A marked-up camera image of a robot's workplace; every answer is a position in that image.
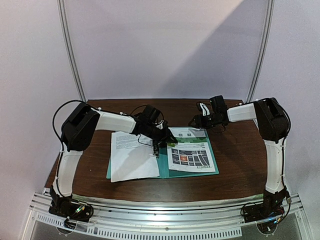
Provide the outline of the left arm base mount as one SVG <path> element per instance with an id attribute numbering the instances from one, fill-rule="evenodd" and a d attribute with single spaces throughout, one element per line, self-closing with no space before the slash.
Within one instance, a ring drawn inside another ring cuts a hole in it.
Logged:
<path id="1" fill-rule="evenodd" d="M 92 205 L 71 197 L 52 197 L 48 212 L 52 215 L 65 218 L 63 226 L 74 230 L 78 222 L 88 223 L 94 214 Z"/>

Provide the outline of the teal file folder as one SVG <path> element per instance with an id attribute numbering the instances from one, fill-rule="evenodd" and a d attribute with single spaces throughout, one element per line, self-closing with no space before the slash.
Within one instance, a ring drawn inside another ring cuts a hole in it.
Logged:
<path id="1" fill-rule="evenodd" d="M 205 129 L 172 127 L 178 143 L 154 152 L 151 139 L 124 132 L 111 134 L 106 178 L 112 183 L 136 179 L 172 179 L 219 174 Z"/>

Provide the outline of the white printed paper sheet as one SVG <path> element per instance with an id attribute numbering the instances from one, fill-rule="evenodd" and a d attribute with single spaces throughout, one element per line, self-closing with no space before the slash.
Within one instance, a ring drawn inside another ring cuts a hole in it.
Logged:
<path id="1" fill-rule="evenodd" d="M 122 131 L 111 134 L 110 181 L 112 183 L 159 177 L 153 141 L 144 135 Z"/>

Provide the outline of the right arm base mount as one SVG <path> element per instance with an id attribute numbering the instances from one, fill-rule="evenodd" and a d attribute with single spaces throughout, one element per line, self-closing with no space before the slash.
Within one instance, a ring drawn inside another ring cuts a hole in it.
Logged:
<path id="1" fill-rule="evenodd" d="M 264 194 L 260 204 L 248 202 L 240 209 L 240 215 L 245 223 L 260 220 L 273 221 L 275 225 L 282 222 L 291 210 L 292 198 L 290 195 Z"/>

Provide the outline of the colourful printed leaflet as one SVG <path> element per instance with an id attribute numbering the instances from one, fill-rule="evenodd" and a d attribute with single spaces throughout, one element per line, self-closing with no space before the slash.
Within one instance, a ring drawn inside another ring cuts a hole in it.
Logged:
<path id="1" fill-rule="evenodd" d="M 167 144 L 168 168 L 196 174 L 219 172 L 210 139 L 205 129 L 171 127 L 178 144 Z"/>

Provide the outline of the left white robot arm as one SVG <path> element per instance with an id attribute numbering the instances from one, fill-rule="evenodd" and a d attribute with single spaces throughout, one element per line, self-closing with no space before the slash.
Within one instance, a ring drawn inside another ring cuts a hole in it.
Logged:
<path id="1" fill-rule="evenodd" d="M 116 113 L 93 107 L 77 100 L 77 107 L 61 126 L 57 138 L 61 144 L 54 181 L 50 187 L 50 196 L 55 209 L 63 216 L 74 213 L 74 205 L 66 199 L 72 198 L 73 181 L 79 160 L 91 144 L 95 131 L 124 132 L 131 135 L 143 135 L 152 140 L 153 148 L 164 148 L 178 141 L 163 119 L 157 122 L 163 113 L 145 105 L 137 114 Z"/>

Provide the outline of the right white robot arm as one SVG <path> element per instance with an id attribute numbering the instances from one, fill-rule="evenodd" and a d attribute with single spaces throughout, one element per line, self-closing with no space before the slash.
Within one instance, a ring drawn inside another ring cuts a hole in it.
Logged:
<path id="1" fill-rule="evenodd" d="M 227 107 L 222 95 L 209 99 L 213 112 L 203 102 L 196 104 L 201 112 L 188 123 L 197 129 L 211 129 L 218 125 L 255 120 L 258 131 L 264 141 L 267 156 L 267 178 L 265 197 L 288 198 L 284 183 L 285 151 L 291 121 L 284 108 L 274 98 L 263 98 L 234 107 Z"/>

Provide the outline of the chrome folder clip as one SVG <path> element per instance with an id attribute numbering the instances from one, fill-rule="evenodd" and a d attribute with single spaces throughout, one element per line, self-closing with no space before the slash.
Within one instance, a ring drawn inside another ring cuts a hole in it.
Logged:
<path id="1" fill-rule="evenodd" d="M 159 156 L 160 156 L 160 144 L 158 142 L 153 143 L 152 147 L 153 147 L 153 155 L 156 158 L 159 158 Z"/>

